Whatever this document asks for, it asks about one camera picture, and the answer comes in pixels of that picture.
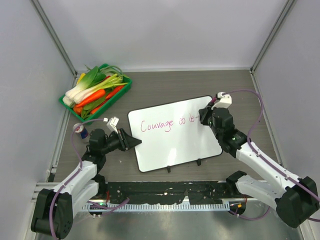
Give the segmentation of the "white whiteboard with black frame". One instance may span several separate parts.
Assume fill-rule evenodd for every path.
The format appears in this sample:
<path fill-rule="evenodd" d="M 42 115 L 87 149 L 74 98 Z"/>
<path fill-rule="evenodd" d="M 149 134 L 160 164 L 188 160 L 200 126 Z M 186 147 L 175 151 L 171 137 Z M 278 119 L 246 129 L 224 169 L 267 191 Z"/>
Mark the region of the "white whiteboard with black frame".
<path fill-rule="evenodd" d="M 132 110 L 131 134 L 142 141 L 135 149 L 140 172 L 150 172 L 222 154 L 208 126 L 200 123 L 199 109 L 209 95 Z"/>

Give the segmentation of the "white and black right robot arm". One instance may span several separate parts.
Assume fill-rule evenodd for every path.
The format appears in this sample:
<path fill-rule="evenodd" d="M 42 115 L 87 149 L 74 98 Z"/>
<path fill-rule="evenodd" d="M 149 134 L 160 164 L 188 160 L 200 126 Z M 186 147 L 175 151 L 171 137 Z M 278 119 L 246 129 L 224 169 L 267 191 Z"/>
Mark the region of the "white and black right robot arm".
<path fill-rule="evenodd" d="M 199 122 L 208 126 L 222 150 L 260 175 L 260 182 L 238 170 L 226 179 L 226 193 L 253 197 L 274 209 L 280 219 L 297 228 L 320 209 L 317 185 L 310 177 L 300 178 L 257 149 L 255 143 L 235 128 L 227 108 L 207 105 L 199 111 Z"/>

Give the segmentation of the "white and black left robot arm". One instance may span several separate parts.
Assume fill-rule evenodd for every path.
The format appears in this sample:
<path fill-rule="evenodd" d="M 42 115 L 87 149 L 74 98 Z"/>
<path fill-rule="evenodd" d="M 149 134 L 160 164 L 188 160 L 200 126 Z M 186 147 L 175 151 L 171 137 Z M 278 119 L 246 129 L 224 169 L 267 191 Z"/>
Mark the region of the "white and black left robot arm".
<path fill-rule="evenodd" d="M 55 187 L 43 188 L 38 193 L 31 231 L 56 240 L 65 239 L 82 207 L 91 198 L 100 200 L 106 195 L 106 180 L 99 174 L 106 163 L 106 155 L 115 150 L 128 151 L 141 143 L 122 128 L 110 135 L 100 128 L 93 130 L 86 152 L 73 172 Z"/>

